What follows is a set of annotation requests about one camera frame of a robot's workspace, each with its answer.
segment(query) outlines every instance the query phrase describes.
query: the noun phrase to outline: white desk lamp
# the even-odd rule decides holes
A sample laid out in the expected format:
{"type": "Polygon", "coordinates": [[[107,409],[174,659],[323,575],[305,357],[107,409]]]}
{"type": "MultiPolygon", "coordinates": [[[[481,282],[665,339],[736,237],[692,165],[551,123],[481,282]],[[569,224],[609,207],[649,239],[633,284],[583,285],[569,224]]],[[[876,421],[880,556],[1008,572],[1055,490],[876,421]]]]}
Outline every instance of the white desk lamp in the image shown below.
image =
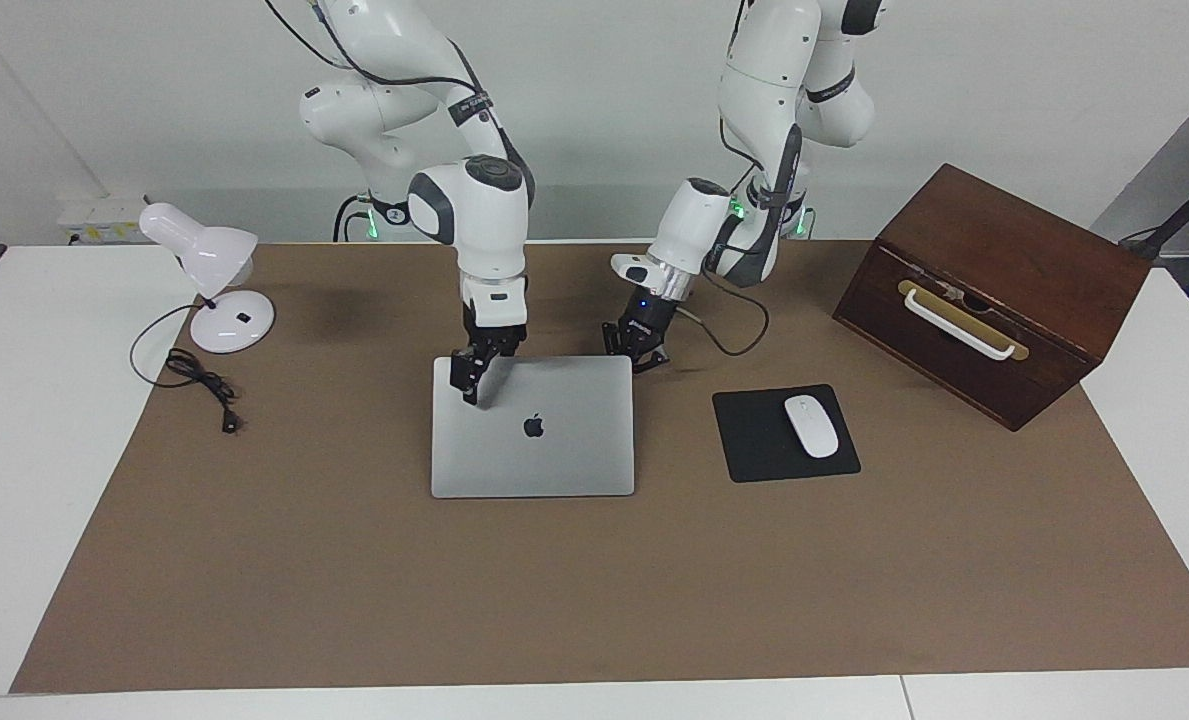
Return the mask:
{"type": "Polygon", "coordinates": [[[141,211],[141,232],[170,250],[205,297],[190,323],[190,337],[216,355],[246,350],[273,327],[273,303],[259,292],[239,290],[252,274],[256,235],[234,228],[209,228],[166,202],[141,211]]]}

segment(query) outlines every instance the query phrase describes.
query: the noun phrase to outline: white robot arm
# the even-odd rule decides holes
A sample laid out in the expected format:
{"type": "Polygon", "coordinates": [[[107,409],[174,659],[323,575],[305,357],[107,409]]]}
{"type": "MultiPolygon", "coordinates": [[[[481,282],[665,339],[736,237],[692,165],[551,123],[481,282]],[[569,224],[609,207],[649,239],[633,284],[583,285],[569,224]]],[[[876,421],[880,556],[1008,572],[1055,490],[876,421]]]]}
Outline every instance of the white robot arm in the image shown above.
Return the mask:
{"type": "Polygon", "coordinates": [[[389,222],[457,250],[470,343],[451,383],[478,402],[490,361],[526,340],[527,211],[535,179],[495,114],[474,69],[414,0],[316,0],[315,12],[360,81],[320,86],[301,114],[320,141],[350,152],[389,222]],[[386,133],[447,108],[471,157],[411,177],[411,152],[386,133]],[[396,178],[407,187],[396,200],[396,178]]]}
{"type": "Polygon", "coordinates": [[[718,109],[723,143],[731,131],[746,151],[728,149],[750,160],[753,172],[730,192],[687,181],[646,254],[614,257],[616,273],[637,288],[619,322],[604,324],[603,340],[608,354],[630,356],[636,372],[667,364],[663,335],[703,270],[740,288],[770,274],[803,206],[806,141],[851,147],[873,125],[851,42],[877,27],[887,0],[740,1],[718,109]]]}

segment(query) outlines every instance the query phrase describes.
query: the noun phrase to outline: wooden box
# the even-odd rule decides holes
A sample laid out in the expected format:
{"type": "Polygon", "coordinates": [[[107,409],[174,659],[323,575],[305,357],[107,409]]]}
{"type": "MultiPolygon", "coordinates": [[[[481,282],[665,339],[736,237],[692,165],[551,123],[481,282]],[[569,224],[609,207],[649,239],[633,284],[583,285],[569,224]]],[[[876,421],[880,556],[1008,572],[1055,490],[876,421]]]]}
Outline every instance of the wooden box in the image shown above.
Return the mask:
{"type": "Polygon", "coordinates": [[[1015,430],[1101,364],[1149,270],[942,165],[879,234],[835,318],[1015,430]]]}

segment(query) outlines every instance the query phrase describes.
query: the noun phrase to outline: laptop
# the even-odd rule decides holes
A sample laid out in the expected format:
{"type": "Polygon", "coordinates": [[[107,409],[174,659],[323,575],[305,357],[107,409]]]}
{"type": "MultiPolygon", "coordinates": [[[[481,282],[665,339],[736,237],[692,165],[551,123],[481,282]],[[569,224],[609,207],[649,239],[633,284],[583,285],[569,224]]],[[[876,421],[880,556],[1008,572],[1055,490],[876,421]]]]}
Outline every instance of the laptop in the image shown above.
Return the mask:
{"type": "Polygon", "coordinates": [[[634,493],[629,356],[497,356],[470,405],[434,361],[430,492],[457,497],[634,493]]]}

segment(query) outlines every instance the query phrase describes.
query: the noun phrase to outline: white table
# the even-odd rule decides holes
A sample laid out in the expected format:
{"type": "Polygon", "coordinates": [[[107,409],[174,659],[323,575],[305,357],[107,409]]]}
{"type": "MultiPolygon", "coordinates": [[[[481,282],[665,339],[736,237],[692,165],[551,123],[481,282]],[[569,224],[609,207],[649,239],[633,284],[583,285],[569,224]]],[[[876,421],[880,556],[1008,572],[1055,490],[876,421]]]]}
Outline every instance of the white table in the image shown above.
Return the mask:
{"type": "MultiPolygon", "coordinates": [[[[128,341],[191,296],[158,247],[18,247],[0,265],[0,696],[149,397],[128,341]]],[[[146,337],[143,366],[180,327],[146,337]]],[[[1084,387],[1189,564],[1189,302],[1169,274],[1084,387]]],[[[0,697],[0,716],[1189,719],[1189,670],[0,697]]]]}

